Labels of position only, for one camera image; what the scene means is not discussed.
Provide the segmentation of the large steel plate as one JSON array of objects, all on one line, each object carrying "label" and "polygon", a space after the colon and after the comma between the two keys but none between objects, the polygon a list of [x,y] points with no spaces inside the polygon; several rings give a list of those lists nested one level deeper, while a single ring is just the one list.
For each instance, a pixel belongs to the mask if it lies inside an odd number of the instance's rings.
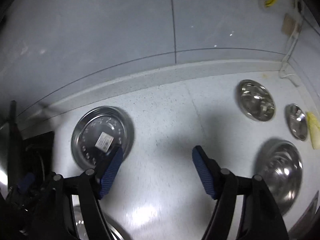
[{"label": "large steel plate", "polygon": [[93,211],[73,206],[75,227],[79,239],[131,239],[129,234],[97,206]]}]

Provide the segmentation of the small steel plate with label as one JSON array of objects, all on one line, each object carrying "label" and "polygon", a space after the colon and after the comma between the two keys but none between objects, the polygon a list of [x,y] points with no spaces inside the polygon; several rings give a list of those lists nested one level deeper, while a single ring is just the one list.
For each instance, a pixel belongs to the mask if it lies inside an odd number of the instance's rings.
[{"label": "small steel plate with label", "polygon": [[132,120],[123,109],[99,106],[76,124],[71,139],[72,156],[82,170],[95,168],[116,146],[123,149],[126,158],[134,138]]}]

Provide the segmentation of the black glass cooktop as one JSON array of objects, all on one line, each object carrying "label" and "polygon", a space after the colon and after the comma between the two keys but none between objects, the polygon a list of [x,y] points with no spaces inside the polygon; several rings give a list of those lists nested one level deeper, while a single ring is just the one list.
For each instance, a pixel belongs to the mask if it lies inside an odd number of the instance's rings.
[{"label": "black glass cooktop", "polygon": [[52,173],[53,131],[23,140],[22,173],[33,174],[35,180],[45,181]]}]

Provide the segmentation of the large steel bowl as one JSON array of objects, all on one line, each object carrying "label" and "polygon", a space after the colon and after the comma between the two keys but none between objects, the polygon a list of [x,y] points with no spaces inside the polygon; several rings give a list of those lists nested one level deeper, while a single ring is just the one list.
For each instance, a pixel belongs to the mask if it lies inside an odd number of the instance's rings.
[{"label": "large steel bowl", "polygon": [[287,214],[302,185],[303,165],[296,146],[287,140],[268,139],[256,155],[253,173],[262,176],[280,213]]}]

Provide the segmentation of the steel bowl medium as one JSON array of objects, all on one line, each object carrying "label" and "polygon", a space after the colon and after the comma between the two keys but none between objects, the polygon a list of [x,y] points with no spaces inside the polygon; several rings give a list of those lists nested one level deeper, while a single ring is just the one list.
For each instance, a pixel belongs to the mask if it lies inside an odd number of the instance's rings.
[{"label": "steel bowl medium", "polygon": [[252,120],[270,121],[276,112],[276,104],[270,92],[254,80],[241,80],[235,91],[239,108]]}]

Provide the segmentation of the steel sink edge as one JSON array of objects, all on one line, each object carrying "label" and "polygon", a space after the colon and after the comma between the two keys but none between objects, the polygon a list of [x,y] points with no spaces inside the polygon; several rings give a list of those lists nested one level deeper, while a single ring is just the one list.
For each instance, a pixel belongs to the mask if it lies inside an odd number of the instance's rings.
[{"label": "steel sink edge", "polygon": [[315,225],[319,218],[319,208],[317,208],[319,191],[316,192],[308,208],[304,211],[300,219],[289,231],[289,239],[302,239]]}]

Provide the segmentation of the small steel bowl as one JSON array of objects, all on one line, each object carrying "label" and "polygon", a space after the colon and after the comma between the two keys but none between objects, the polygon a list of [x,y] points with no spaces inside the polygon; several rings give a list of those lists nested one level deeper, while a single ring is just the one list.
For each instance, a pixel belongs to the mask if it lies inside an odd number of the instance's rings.
[{"label": "small steel bowl", "polygon": [[306,114],[295,103],[285,107],[285,118],[291,134],[300,141],[305,141],[308,136]]}]

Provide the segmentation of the yellow cloth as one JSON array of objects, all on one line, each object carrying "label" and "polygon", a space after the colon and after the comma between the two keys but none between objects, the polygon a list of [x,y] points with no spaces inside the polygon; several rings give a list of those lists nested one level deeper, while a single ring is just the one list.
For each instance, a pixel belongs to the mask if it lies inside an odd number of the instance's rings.
[{"label": "yellow cloth", "polygon": [[312,147],[315,150],[320,149],[320,125],[316,116],[312,112],[306,114],[309,126]]}]

